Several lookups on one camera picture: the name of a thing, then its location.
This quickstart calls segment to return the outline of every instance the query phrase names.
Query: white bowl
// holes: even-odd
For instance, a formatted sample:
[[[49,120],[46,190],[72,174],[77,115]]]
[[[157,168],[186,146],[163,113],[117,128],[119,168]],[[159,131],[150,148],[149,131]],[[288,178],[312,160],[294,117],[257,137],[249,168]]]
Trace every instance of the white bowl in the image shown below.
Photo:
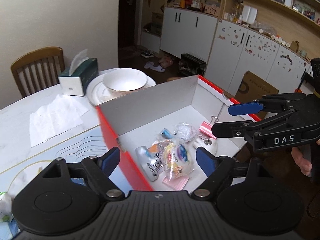
[[[137,90],[147,82],[147,75],[133,68],[118,68],[106,73],[103,77],[103,84],[107,88],[121,92]]]

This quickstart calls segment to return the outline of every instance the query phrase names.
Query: tissue box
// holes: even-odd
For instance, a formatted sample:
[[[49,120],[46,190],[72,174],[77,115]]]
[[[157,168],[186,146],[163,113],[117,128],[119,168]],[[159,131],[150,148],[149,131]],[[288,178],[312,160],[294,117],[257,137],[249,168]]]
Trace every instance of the tissue box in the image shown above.
[[[98,60],[89,58],[77,67],[69,76],[69,68],[59,75],[59,82],[64,95],[84,96],[87,86],[98,75]]]

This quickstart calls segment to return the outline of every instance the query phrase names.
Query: cabinet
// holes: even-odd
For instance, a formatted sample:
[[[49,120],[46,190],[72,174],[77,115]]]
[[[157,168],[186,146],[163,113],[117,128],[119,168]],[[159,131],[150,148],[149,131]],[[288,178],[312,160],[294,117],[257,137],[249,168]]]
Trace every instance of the cabinet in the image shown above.
[[[211,54],[204,77],[228,90],[236,70],[248,29],[221,20],[218,23]]]
[[[292,93],[300,84],[303,72],[309,68],[309,63],[281,46],[266,81],[279,93]]]
[[[209,15],[165,8],[160,48],[179,58],[189,53],[207,62],[216,23]]]
[[[266,80],[279,47],[280,45],[276,41],[248,30],[236,71],[227,91],[234,96],[238,91],[244,73],[247,71]]]

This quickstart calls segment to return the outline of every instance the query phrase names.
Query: wooden chair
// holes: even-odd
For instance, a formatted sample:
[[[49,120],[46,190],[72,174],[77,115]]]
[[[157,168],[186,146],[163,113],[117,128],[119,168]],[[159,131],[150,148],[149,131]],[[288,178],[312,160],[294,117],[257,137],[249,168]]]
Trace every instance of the wooden chair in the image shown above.
[[[23,98],[59,84],[58,74],[64,70],[63,52],[59,47],[37,49],[11,65],[12,75]]]

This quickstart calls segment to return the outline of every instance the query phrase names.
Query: metal bolt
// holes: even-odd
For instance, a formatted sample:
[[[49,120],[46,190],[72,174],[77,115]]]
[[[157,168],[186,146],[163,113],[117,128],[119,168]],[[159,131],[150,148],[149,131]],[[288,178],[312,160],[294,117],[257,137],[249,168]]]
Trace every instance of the metal bolt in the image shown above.
[[[122,195],[122,191],[119,189],[110,189],[107,191],[108,197],[120,197]]]
[[[207,197],[210,195],[210,191],[204,188],[200,188],[195,191],[195,195],[197,197]]]

